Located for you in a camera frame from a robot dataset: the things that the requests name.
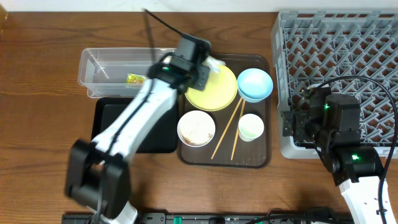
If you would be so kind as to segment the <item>white tissue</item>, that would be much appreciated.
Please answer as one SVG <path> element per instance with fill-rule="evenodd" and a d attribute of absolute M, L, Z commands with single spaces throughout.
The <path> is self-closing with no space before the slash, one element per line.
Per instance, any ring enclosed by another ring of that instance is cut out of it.
<path fill-rule="evenodd" d="M 222 60 L 218 60 L 212 56 L 208 56 L 203 62 L 202 65 L 207 66 L 212 72 L 219 73 L 220 66 L 226 65 L 226 63 Z"/>

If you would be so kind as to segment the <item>pale green cup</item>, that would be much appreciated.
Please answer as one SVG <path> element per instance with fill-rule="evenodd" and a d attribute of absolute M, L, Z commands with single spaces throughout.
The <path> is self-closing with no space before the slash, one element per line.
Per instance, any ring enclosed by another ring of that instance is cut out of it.
<path fill-rule="evenodd" d="M 245 114 L 239 119 L 238 135 L 245 142 L 251 142 L 264 132 L 262 119 L 255 114 Z"/>

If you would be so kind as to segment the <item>white bowl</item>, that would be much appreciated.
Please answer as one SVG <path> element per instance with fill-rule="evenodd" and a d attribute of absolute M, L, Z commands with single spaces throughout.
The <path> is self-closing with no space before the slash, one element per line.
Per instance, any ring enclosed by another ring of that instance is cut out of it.
<path fill-rule="evenodd" d="M 213 118 L 204 111 L 194 110 L 185 113 L 177 125 L 177 134 L 181 142 L 190 147 L 202 147 L 208 144 L 216 131 Z"/>

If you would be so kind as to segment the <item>light blue bowl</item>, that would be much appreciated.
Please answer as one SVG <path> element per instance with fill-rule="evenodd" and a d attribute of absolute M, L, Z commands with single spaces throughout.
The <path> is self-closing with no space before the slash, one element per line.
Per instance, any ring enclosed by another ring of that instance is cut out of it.
<path fill-rule="evenodd" d="M 258 103 L 266 99 L 274 87 L 271 76 L 259 68 L 242 71 L 238 75 L 237 84 L 240 97 L 249 103 Z"/>

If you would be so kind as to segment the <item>green snack wrapper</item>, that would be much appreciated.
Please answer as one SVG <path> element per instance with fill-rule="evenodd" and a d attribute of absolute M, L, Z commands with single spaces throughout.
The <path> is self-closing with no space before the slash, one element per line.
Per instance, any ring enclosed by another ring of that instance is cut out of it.
<path fill-rule="evenodd" d="M 137 75 L 133 73 L 129 73 L 126 78 L 127 84 L 143 84 L 146 81 L 147 77 L 145 75 Z"/>

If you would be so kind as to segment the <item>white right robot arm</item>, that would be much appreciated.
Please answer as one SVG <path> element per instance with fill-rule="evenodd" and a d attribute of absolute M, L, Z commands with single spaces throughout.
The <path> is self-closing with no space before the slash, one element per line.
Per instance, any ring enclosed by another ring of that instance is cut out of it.
<path fill-rule="evenodd" d="M 283 111 L 282 135 L 314 141 L 323 165 L 355 223 L 395 223 L 388 191 L 379 193 L 384 168 L 372 146 L 360 143 L 360 105 L 353 96 L 311 96 L 307 111 Z"/>

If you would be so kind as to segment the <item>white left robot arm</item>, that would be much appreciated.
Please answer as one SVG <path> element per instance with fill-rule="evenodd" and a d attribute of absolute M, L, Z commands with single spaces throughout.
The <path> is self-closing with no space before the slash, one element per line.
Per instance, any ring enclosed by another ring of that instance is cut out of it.
<path fill-rule="evenodd" d="M 91 142 L 70 149 L 65 194 L 94 210 L 90 223 L 134 223 L 129 164 L 158 120 L 189 88 L 204 90 L 220 71 L 207 61 L 181 66 L 159 61 L 150 66 L 141 92 L 116 120 Z"/>

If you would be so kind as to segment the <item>black food waste tray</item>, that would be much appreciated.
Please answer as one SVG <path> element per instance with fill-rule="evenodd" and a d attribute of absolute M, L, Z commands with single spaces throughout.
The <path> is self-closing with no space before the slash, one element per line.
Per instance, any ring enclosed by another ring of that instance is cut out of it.
<path fill-rule="evenodd" d="M 108 128 L 126 109 L 132 98 L 100 98 L 96 102 L 91 138 Z M 137 153 L 171 153 L 177 149 L 178 103 L 156 122 Z"/>

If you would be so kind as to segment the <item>clear plastic waste bin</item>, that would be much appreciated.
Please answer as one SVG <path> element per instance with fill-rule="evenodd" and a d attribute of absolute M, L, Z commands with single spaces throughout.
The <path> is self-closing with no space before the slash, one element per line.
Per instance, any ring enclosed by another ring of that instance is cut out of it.
<path fill-rule="evenodd" d="M 87 48 L 82 51 L 78 83 L 90 98 L 133 97 L 142 84 L 127 84 L 129 73 L 145 75 L 153 64 L 173 48 L 116 47 Z"/>

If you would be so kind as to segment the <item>grey dishwasher rack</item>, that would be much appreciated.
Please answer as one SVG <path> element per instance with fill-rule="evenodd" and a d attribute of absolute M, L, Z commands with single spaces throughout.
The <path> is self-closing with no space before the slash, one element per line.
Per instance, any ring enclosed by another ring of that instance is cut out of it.
<path fill-rule="evenodd" d="M 361 141 L 386 157 L 397 106 L 397 14 L 280 12 L 271 31 L 277 112 L 308 108 L 304 91 L 329 81 L 361 104 Z"/>

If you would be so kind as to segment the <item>yellow plate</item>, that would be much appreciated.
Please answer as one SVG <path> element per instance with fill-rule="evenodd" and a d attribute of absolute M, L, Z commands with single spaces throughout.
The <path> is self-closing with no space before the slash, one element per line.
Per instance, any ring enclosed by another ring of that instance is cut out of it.
<path fill-rule="evenodd" d="M 194 107 L 204 111 L 218 111 L 235 99 L 238 91 L 235 74 L 226 65 L 220 65 L 219 69 L 219 72 L 210 72 L 203 91 L 189 88 L 185 93 L 186 99 Z"/>

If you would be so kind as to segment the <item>left wooden chopstick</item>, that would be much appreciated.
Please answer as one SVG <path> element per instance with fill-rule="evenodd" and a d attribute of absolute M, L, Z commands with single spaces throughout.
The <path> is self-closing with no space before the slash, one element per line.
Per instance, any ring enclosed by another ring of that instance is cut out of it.
<path fill-rule="evenodd" d="M 238 101 L 238 104 L 236 105 L 236 107 L 235 107 L 235 109 L 234 109 L 234 111 L 233 111 L 233 113 L 232 113 L 232 115 L 231 115 L 230 118 L 229 118 L 229 121 L 228 121 L 226 127 L 224 128 L 224 130 L 223 130 L 223 132 L 222 132 L 222 135 L 221 135 L 221 137 L 220 137 L 220 139 L 219 139 L 219 141 L 218 141 L 218 143 L 217 143 L 217 145 L 216 145 L 216 147 L 215 147 L 215 150 L 213 151 L 213 154 L 212 154 L 212 156 L 211 156 L 211 159 L 213 159 L 214 156 L 216 155 L 216 153 L 217 153 L 217 151 L 218 151 L 218 148 L 220 147 L 220 145 L 221 145 L 221 143 L 222 143 L 222 141 L 223 141 L 223 139 L 224 139 L 224 136 L 225 136 L 226 132 L 228 131 L 228 128 L 229 128 L 229 126 L 230 126 L 230 124 L 231 124 L 231 122 L 232 122 L 232 120 L 233 120 L 233 118 L 234 118 L 234 116 L 235 116 L 235 114 L 236 114 L 236 112 L 237 112 L 239 106 L 241 105 L 242 101 L 243 101 L 243 99 L 240 98 L 239 101 Z"/>

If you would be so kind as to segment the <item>brown serving tray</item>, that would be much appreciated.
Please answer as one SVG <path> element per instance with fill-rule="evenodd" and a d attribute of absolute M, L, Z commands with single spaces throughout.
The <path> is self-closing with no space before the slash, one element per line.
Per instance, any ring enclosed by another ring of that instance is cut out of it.
<path fill-rule="evenodd" d="M 238 137 L 234 158 L 231 161 L 234 137 L 238 126 L 241 108 L 237 110 L 224 139 L 213 159 L 211 156 L 215 147 L 232 115 L 239 96 L 226 108 L 219 111 L 209 112 L 215 122 L 216 131 L 213 139 L 203 147 L 190 147 L 180 143 L 177 148 L 179 159 L 189 165 L 219 166 L 219 167 L 242 167 L 258 169 L 267 165 L 271 158 L 271 99 L 268 97 L 259 103 L 246 103 L 243 114 L 255 114 L 264 123 L 264 132 L 261 136 L 251 142 L 245 142 Z"/>

